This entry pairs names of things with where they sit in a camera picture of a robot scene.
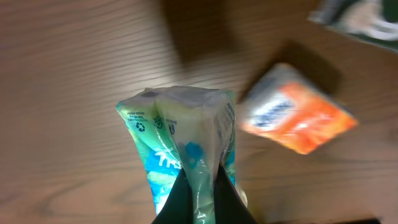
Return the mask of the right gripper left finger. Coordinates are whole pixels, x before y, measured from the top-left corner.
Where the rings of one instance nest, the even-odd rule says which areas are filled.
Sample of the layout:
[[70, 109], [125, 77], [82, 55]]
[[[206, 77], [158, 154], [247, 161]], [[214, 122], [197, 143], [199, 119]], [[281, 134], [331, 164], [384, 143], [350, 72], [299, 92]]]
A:
[[180, 170], [163, 209], [152, 224], [193, 224], [192, 190], [183, 169]]

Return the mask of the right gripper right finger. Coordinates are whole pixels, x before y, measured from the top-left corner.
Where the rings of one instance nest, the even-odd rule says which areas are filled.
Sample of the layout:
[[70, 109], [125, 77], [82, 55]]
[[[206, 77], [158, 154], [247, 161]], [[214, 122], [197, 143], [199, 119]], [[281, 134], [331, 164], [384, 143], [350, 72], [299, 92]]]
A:
[[215, 180], [214, 200], [216, 224], [257, 224], [222, 165]]

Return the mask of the small teal tissue pack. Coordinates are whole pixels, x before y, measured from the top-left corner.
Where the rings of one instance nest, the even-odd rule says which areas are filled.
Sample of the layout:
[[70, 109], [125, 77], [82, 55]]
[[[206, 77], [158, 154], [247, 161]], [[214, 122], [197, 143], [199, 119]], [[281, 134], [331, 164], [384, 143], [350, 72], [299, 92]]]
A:
[[235, 109], [233, 91], [192, 86], [146, 88], [116, 105], [143, 163], [156, 216], [181, 169], [192, 190], [193, 223], [216, 221], [219, 165], [247, 206], [236, 180]]

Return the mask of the orange small snack pack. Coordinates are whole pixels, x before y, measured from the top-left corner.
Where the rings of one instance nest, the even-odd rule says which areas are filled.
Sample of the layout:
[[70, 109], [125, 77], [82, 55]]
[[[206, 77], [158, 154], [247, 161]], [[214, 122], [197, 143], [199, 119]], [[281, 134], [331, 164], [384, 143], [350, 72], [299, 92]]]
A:
[[358, 120], [298, 69], [278, 63], [244, 97], [239, 124], [247, 133], [309, 154], [357, 126]]

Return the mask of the round black red tin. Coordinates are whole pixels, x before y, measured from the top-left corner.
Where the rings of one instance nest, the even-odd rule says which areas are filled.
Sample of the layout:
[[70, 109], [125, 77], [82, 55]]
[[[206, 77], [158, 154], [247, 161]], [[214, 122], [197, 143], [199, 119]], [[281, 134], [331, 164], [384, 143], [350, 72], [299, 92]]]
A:
[[397, 52], [397, 0], [324, 0], [308, 19]]

